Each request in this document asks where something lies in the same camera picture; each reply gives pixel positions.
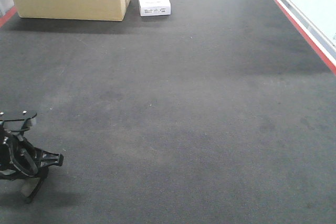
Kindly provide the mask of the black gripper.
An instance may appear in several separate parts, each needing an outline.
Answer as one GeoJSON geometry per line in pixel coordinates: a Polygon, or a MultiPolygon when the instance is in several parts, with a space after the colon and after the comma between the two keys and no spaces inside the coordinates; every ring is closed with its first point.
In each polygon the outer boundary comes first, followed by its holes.
{"type": "Polygon", "coordinates": [[[23,180],[21,195],[26,203],[35,198],[49,173],[62,166],[64,156],[35,147],[24,136],[36,124],[36,111],[1,110],[1,180],[23,180]]]}

